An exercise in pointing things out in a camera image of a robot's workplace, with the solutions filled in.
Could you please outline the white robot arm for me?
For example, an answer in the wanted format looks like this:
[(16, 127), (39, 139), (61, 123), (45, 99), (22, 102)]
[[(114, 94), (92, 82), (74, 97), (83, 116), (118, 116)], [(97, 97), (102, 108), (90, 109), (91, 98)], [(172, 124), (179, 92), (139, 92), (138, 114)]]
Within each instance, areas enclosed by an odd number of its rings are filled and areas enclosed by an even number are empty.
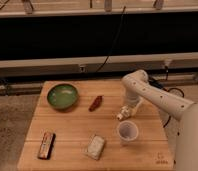
[(198, 102), (151, 86), (148, 74), (137, 70), (122, 78), (125, 102), (136, 107), (140, 98), (148, 100), (179, 122), (176, 141), (175, 170), (198, 171)]

